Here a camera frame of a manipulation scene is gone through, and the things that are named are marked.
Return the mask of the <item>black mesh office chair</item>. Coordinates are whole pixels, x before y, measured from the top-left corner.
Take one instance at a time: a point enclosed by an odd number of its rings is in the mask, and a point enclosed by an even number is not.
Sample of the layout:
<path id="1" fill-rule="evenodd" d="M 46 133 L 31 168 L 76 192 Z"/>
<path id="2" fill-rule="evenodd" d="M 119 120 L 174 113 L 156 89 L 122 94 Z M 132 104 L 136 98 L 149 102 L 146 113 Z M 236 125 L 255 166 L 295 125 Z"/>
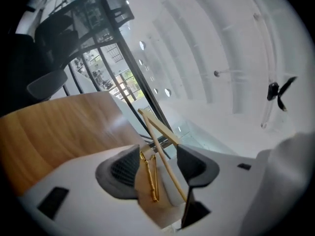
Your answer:
<path id="1" fill-rule="evenodd" d="M 9 100 L 23 108 L 50 99 L 67 81 L 65 67 L 91 50 L 117 43 L 134 19 L 126 0 L 74 0 L 45 19 L 34 36 L 15 34 L 9 49 Z"/>

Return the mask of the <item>wooden clothes hanger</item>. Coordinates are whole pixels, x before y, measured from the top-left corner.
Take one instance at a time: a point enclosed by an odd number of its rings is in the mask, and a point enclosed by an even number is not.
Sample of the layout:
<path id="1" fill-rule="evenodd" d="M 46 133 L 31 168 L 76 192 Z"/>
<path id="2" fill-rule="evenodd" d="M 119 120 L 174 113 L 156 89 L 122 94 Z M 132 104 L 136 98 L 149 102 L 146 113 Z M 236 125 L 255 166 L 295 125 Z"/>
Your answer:
<path id="1" fill-rule="evenodd" d="M 162 230 L 180 222 L 188 199 L 188 191 L 176 165 L 177 160 L 167 159 L 155 130 L 174 146 L 179 138 L 152 113 L 139 109 L 155 148 L 149 145 L 140 148 L 140 167 L 135 178 L 138 203 L 146 215 Z"/>

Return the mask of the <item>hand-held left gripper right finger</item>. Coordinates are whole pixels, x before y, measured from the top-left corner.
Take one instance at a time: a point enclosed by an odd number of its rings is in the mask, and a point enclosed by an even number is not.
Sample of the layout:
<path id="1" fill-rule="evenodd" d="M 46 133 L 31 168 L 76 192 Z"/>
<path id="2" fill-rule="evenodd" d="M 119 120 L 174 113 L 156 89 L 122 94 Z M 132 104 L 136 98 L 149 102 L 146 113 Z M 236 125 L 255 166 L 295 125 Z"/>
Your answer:
<path id="1" fill-rule="evenodd" d="M 177 165 L 189 187 L 182 233 L 238 233 L 265 171 L 255 158 L 177 146 Z"/>

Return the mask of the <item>glass entrance window wall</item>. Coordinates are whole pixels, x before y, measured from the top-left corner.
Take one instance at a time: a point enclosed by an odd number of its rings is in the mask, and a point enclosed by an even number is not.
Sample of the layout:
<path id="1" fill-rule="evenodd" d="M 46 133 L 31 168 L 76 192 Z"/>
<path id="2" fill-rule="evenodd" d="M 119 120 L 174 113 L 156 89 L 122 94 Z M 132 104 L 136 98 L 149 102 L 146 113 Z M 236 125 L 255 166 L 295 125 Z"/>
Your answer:
<path id="1" fill-rule="evenodd" d="M 129 69 L 117 75 L 115 78 L 130 102 L 134 102 L 144 97 L 144 93 Z M 123 95 L 120 93 L 113 79 L 107 80 L 105 82 L 105 87 L 110 94 L 125 102 Z"/>

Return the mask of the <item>black ceiling fan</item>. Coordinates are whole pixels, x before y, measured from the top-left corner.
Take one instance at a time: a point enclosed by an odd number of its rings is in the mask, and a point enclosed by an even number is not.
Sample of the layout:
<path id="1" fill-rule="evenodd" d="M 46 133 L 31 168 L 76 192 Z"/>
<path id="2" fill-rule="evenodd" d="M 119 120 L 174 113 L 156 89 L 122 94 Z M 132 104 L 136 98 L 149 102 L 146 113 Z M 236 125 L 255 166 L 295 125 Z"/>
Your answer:
<path id="1" fill-rule="evenodd" d="M 281 88 L 277 82 L 271 83 L 268 86 L 267 100 L 272 101 L 274 99 L 277 99 L 278 107 L 283 112 L 287 112 L 287 108 L 282 101 L 282 96 L 296 79 L 297 76 L 289 78 Z"/>

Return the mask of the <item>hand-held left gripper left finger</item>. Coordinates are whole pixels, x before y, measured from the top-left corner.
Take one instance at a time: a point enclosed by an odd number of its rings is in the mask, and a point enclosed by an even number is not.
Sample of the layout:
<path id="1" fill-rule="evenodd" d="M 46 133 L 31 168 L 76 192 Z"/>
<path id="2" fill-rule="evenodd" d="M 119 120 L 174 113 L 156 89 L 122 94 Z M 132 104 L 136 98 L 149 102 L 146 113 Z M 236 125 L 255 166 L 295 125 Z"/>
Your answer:
<path id="1" fill-rule="evenodd" d="M 134 188 L 139 145 L 69 160 L 19 201 L 48 233 L 156 233 Z"/>

